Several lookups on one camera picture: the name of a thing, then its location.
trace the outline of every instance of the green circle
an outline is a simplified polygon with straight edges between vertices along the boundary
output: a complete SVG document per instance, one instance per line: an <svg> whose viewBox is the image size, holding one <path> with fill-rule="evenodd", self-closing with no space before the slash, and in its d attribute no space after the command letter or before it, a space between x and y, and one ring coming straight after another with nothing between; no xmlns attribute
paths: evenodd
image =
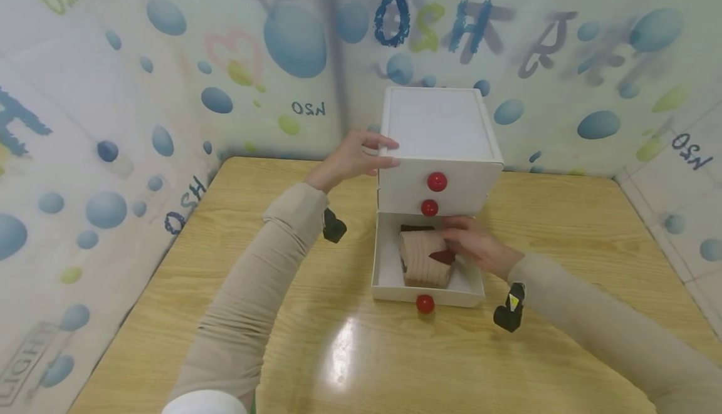
<svg viewBox="0 0 722 414"><path fill-rule="evenodd" d="M301 130L301 126L298 124L293 116L281 115L278 119L278 126L289 135L296 135Z"/></svg>
<svg viewBox="0 0 722 414"><path fill-rule="evenodd" d="M83 275L83 271L80 267L69 267L66 268L60 276L60 282L63 284L72 284L77 282Z"/></svg>

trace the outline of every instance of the table surface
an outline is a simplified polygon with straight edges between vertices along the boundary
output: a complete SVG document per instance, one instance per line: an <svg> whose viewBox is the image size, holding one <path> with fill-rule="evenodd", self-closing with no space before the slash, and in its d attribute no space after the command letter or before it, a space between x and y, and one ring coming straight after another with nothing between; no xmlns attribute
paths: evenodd
<svg viewBox="0 0 722 414"><path fill-rule="evenodd" d="M71 414L160 413L196 323L260 230L262 211L314 165L225 162ZM431 319L413 304L374 301L375 184L356 178L329 196L348 232L338 244L318 241L286 296L256 392L259 412L654 412L533 311L514 334L495 326L508 288L493 276L484 275L477 308L438 306ZM722 344L613 181L505 172L480 219L722 363Z"/></svg>

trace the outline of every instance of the beige sleeve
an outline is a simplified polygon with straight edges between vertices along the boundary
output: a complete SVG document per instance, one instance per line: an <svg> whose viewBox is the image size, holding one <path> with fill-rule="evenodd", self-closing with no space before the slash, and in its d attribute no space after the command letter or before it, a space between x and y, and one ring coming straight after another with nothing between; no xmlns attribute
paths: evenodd
<svg viewBox="0 0 722 414"><path fill-rule="evenodd" d="M256 389L274 320L301 261L323 230L327 205L322 191L296 184L269 206L261 232L201 318L169 401L197 390L240 398Z"/></svg>
<svg viewBox="0 0 722 414"><path fill-rule="evenodd" d="M722 370L630 306L527 254L509 274L525 304L644 391L661 414L722 413Z"/></svg>

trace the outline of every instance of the red knob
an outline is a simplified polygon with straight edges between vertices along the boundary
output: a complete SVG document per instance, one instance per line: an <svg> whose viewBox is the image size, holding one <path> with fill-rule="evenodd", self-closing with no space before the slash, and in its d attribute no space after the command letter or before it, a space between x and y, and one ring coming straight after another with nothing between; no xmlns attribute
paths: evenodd
<svg viewBox="0 0 722 414"><path fill-rule="evenodd" d="M447 180L446 176L442 172L435 172L429 175L426 180L426 185L429 186L432 192L440 192L446 188Z"/></svg>
<svg viewBox="0 0 722 414"><path fill-rule="evenodd" d="M434 299L429 295L419 295L416 299L416 309L422 314L433 313L434 306Z"/></svg>
<svg viewBox="0 0 722 414"><path fill-rule="evenodd" d="M432 217L439 212L439 205L435 200L426 200L421 204L421 213L427 217Z"/></svg>

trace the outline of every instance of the blue circle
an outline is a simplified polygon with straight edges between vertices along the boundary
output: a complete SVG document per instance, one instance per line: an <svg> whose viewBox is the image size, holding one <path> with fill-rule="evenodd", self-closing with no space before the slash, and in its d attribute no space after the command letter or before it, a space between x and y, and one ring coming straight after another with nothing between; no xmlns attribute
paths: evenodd
<svg viewBox="0 0 722 414"><path fill-rule="evenodd" d="M75 360L70 355L61 355L48 365L41 379L41 386L52 387L65 380L75 367Z"/></svg>
<svg viewBox="0 0 722 414"><path fill-rule="evenodd" d="M675 9L658 9L640 19L630 34L630 44L641 53L664 49L681 34L684 21Z"/></svg>
<svg viewBox="0 0 722 414"><path fill-rule="evenodd" d="M113 49L116 51L120 49L122 43L120 42L120 37L118 37L118 34L114 33L114 31L106 30L105 38L108 40L108 43L110 43L110 46L113 46Z"/></svg>
<svg viewBox="0 0 722 414"><path fill-rule="evenodd" d="M113 162L118 158L118 145L108 140L98 144L98 156L105 162Z"/></svg>
<svg viewBox="0 0 722 414"><path fill-rule="evenodd" d="M587 115L577 128L581 138L598 140L614 135L619 130L622 121L610 110L599 110Z"/></svg>
<svg viewBox="0 0 722 414"><path fill-rule="evenodd" d="M386 62L386 74L391 81L398 85L406 85L414 77L414 66L406 54L398 53L391 56Z"/></svg>
<svg viewBox="0 0 722 414"><path fill-rule="evenodd" d="M143 215L145 215L145 211L146 211L146 209L148 209L148 206L146 205L146 203L144 201L136 201L133 203L133 206L131 209L133 209L133 214L135 214L138 218L140 218Z"/></svg>
<svg viewBox="0 0 722 414"><path fill-rule="evenodd" d="M369 31L369 10L358 2L341 7L336 15L336 31L346 43L359 43Z"/></svg>
<svg viewBox="0 0 722 414"><path fill-rule="evenodd" d="M46 214L57 214L63 210L63 206L65 206L65 200L56 192L46 193L38 201L38 207Z"/></svg>
<svg viewBox="0 0 722 414"><path fill-rule="evenodd" d="M181 35L186 31L186 17L173 2L150 0L145 7L148 19L156 29L168 35Z"/></svg>
<svg viewBox="0 0 722 414"><path fill-rule="evenodd" d="M201 93L201 102L208 110L216 113L230 113L233 110L233 101L225 91L218 87L210 86Z"/></svg>
<svg viewBox="0 0 722 414"><path fill-rule="evenodd" d="M323 26L306 9L276 5L263 25L263 39L274 62L291 76L315 77L326 68Z"/></svg>
<svg viewBox="0 0 722 414"><path fill-rule="evenodd" d="M510 125L524 114L524 103L521 100L508 100L501 103L494 112L494 121L500 125Z"/></svg>
<svg viewBox="0 0 722 414"><path fill-rule="evenodd" d="M591 68L593 63L594 63L594 57L588 58L584 62L580 63L579 67L577 68L577 74L581 74L584 71L587 71L589 68Z"/></svg>
<svg viewBox="0 0 722 414"><path fill-rule="evenodd" d="M0 214L0 261L13 256L28 240L28 230L12 215Z"/></svg>
<svg viewBox="0 0 722 414"><path fill-rule="evenodd" d="M624 83L621 87L619 87L619 96L626 100L631 100L637 95L639 95L639 87L636 83Z"/></svg>
<svg viewBox="0 0 722 414"><path fill-rule="evenodd" d="M664 228L670 234L681 234L684 232L684 217L673 214L664 220Z"/></svg>
<svg viewBox="0 0 722 414"><path fill-rule="evenodd" d="M98 233L91 229L83 230L83 232L78 234L75 242L82 249L91 249L98 244Z"/></svg>
<svg viewBox="0 0 722 414"><path fill-rule="evenodd" d="M151 62L150 59L149 59L148 57L146 57L145 55L143 55L143 56L140 58L140 66L141 66L141 68L143 68L147 73L152 73L152 72L153 72L153 62Z"/></svg>
<svg viewBox="0 0 722 414"><path fill-rule="evenodd" d="M210 74L213 71L213 69L211 68L211 64L204 61L198 62L198 69L201 73L204 74Z"/></svg>
<svg viewBox="0 0 722 414"><path fill-rule="evenodd" d="M432 76L431 74L424 76L424 78L421 79L421 86L436 86L436 76Z"/></svg>
<svg viewBox="0 0 722 414"><path fill-rule="evenodd" d="M587 21L577 29L577 38L583 42L594 39L599 34L599 23L596 21Z"/></svg>
<svg viewBox="0 0 722 414"><path fill-rule="evenodd" d="M75 331L84 327L90 320L90 310L84 304L76 304L65 310L63 319L60 321L60 329L63 331Z"/></svg>
<svg viewBox="0 0 722 414"><path fill-rule="evenodd" d="M148 180L148 188L157 192L163 186L163 180L159 176L153 176Z"/></svg>
<svg viewBox="0 0 722 414"><path fill-rule="evenodd" d="M86 218L91 225L101 229L115 228L123 223L127 213L125 200L115 192L100 192L85 205Z"/></svg>
<svg viewBox="0 0 722 414"><path fill-rule="evenodd" d="M481 81L477 81L474 84L474 88L481 92L481 96L488 95L489 91L492 90L491 83L489 83L489 81L485 81L484 79L481 79Z"/></svg>
<svg viewBox="0 0 722 414"><path fill-rule="evenodd" d="M161 156L170 157L175 151L173 147L173 139L170 137L168 131L161 125L156 125L153 128L153 135L151 136L153 142L153 148Z"/></svg>
<svg viewBox="0 0 722 414"><path fill-rule="evenodd" d="M722 261L722 240L707 239L699 245L699 253L705 261Z"/></svg>

